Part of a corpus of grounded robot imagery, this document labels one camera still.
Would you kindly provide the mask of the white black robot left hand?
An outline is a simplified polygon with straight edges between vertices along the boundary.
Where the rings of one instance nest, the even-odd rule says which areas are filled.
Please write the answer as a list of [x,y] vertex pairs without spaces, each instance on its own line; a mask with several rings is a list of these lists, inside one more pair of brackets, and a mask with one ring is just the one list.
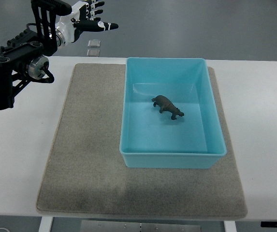
[[101,21],[101,9],[105,2],[102,0],[81,0],[72,6],[72,11],[61,16],[56,26],[57,47],[64,47],[76,42],[83,32],[102,32],[118,28],[116,23]]

